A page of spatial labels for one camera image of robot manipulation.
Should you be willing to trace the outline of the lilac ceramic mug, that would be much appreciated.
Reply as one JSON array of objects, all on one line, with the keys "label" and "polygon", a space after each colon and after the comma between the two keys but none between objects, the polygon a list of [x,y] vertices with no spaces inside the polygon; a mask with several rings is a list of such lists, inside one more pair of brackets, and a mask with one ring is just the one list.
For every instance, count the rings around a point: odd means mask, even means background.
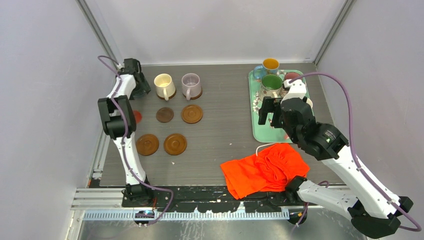
[{"label": "lilac ceramic mug", "polygon": [[202,88],[200,77],[195,73],[187,73],[181,78],[182,93],[187,89]]}]

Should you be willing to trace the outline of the dark walnut round coaster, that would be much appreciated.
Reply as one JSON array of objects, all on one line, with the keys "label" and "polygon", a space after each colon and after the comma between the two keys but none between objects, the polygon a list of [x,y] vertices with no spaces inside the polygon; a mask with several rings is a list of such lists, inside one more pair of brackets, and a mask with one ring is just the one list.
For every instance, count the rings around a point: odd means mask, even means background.
[{"label": "dark walnut round coaster", "polygon": [[170,107],[162,107],[156,112],[155,117],[161,123],[168,123],[174,118],[174,111]]}]

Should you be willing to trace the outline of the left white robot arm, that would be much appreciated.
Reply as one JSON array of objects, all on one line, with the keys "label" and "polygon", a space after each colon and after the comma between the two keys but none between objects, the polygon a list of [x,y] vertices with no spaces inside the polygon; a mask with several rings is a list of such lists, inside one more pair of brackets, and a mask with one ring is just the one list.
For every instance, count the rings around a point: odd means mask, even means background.
[{"label": "left white robot arm", "polygon": [[106,97],[97,101],[101,125],[121,157],[126,181],[124,199],[147,207],[153,202],[154,194],[140,163],[135,142],[137,121],[130,101],[145,96],[151,88],[135,58],[126,58],[109,69],[115,74],[115,84]]}]

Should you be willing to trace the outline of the green inside mug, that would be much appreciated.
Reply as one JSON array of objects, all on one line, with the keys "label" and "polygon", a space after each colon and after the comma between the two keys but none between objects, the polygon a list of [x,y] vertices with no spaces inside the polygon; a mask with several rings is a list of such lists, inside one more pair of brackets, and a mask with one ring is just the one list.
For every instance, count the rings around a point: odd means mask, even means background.
[{"label": "green inside mug", "polygon": [[259,99],[262,101],[264,97],[279,98],[283,88],[283,81],[278,75],[265,75],[259,88]]}]

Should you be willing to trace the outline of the orange cloth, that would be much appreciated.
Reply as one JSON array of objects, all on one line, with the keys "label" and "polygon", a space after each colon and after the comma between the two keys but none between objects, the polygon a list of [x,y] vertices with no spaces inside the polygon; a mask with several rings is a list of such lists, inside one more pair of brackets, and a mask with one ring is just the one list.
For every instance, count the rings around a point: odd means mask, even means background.
[{"label": "orange cloth", "polygon": [[258,153],[220,165],[227,189],[235,199],[257,192],[283,192],[294,177],[306,177],[310,167],[288,143],[276,143]]}]

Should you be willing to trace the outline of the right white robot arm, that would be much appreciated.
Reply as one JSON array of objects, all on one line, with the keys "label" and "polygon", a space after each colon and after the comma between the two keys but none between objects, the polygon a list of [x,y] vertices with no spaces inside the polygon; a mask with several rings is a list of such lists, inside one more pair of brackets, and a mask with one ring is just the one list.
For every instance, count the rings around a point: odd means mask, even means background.
[{"label": "right white robot arm", "polygon": [[305,98],[264,97],[258,114],[260,125],[272,114],[271,126],[282,128],[294,144],[329,167],[352,191],[350,195],[336,192],[296,176],[285,188],[290,204],[320,205],[345,217],[372,239],[393,235],[401,227],[399,217],[409,212],[412,200],[392,193],[377,180],[334,125],[316,121]]}]

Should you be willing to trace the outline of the blue mug yellow inside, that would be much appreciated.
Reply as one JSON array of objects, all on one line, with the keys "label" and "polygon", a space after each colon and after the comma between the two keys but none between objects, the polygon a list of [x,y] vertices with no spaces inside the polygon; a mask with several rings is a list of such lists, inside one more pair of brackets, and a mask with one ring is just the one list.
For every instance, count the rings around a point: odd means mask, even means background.
[{"label": "blue mug yellow inside", "polygon": [[252,71],[255,79],[261,80],[266,75],[276,75],[280,67],[280,63],[275,58],[265,59],[261,65],[256,66]]}]

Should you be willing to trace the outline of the green floral tray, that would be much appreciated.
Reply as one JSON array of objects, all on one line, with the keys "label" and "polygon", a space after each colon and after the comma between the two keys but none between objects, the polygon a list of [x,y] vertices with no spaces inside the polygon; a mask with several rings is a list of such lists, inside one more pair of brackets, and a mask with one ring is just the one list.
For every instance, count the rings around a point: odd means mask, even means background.
[{"label": "green floral tray", "polygon": [[[267,114],[264,125],[259,125],[259,109],[262,107],[262,100],[264,95],[262,94],[261,81],[256,79],[253,76],[253,70],[248,74],[248,83],[249,83],[249,97],[250,97],[250,105],[251,105],[251,122],[252,122],[252,134],[254,138],[264,144],[268,143],[288,143],[292,144],[291,139],[288,137],[283,128],[274,128],[271,126],[274,113],[270,112]],[[287,74],[294,75],[303,75],[303,73],[299,70],[278,70],[277,76],[281,78],[283,84],[286,79],[290,80],[291,78],[286,78]],[[305,97],[310,98],[310,94],[307,88],[306,79],[301,78],[303,82],[303,86],[306,88]],[[289,90],[281,89],[278,94],[278,103],[281,102],[283,97],[289,92]]]}]

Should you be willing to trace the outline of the brown wooden coaster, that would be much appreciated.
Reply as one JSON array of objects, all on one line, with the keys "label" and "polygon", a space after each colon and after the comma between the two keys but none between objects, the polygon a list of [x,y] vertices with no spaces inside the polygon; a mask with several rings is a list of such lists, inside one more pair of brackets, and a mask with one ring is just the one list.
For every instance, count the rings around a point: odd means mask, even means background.
[{"label": "brown wooden coaster", "polygon": [[163,143],[165,152],[172,156],[182,154],[186,150],[187,145],[187,139],[180,133],[170,134]]},{"label": "brown wooden coaster", "polygon": [[137,139],[135,146],[139,155],[150,156],[158,150],[159,140],[154,134],[144,134]]},{"label": "brown wooden coaster", "polygon": [[187,101],[198,99],[203,93],[203,89],[188,88],[183,91],[183,96]]},{"label": "brown wooden coaster", "polygon": [[203,110],[199,105],[190,104],[181,111],[181,118],[187,124],[196,124],[203,118]]},{"label": "brown wooden coaster", "polygon": [[161,100],[165,100],[165,101],[169,101],[170,99],[172,99],[175,95],[176,95],[177,91],[176,90],[168,90],[168,89],[158,89],[156,91],[156,95],[159,99]]}]

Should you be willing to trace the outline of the pink floral mug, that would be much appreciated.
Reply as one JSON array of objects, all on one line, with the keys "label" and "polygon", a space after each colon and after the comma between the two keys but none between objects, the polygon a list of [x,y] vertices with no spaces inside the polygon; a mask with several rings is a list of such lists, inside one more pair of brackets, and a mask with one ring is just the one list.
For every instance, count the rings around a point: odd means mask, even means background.
[{"label": "pink floral mug", "polygon": [[297,72],[288,72],[284,76],[285,81],[291,81],[292,79],[296,79],[300,76]]}]

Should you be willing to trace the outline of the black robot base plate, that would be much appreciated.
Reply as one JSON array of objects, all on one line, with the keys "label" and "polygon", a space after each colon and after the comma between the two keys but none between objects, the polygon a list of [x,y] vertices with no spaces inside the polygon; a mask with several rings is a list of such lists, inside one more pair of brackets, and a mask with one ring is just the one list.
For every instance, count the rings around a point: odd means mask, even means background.
[{"label": "black robot base plate", "polygon": [[163,186],[163,189],[173,191],[173,198],[167,191],[149,189],[148,193],[135,197],[127,193],[127,187],[123,194],[122,206],[125,208],[155,208],[162,211],[170,203],[167,213],[192,213],[198,210],[200,213],[211,211],[212,213],[234,213],[244,208],[247,213],[273,213],[281,211],[282,207],[290,209],[302,209],[304,202],[289,197],[286,192],[256,192],[244,198],[235,199],[224,185],[176,185]]}]

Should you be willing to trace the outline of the cream white mug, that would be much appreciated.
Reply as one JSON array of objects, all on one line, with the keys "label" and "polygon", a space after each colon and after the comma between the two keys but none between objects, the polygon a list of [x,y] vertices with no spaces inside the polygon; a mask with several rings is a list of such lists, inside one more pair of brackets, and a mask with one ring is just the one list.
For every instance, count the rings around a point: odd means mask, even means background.
[{"label": "cream white mug", "polygon": [[167,73],[162,73],[154,78],[154,86],[157,93],[159,89],[176,90],[172,77]]}]

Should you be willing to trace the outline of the red round coaster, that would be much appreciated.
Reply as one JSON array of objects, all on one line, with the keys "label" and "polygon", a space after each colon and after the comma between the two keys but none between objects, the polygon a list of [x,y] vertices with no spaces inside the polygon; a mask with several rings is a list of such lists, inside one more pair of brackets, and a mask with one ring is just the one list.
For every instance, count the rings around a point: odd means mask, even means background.
[{"label": "red round coaster", "polygon": [[133,114],[134,114],[135,122],[137,124],[139,124],[141,122],[142,118],[143,118],[142,117],[142,114],[139,111],[137,111],[137,110],[134,110],[133,111]]}]

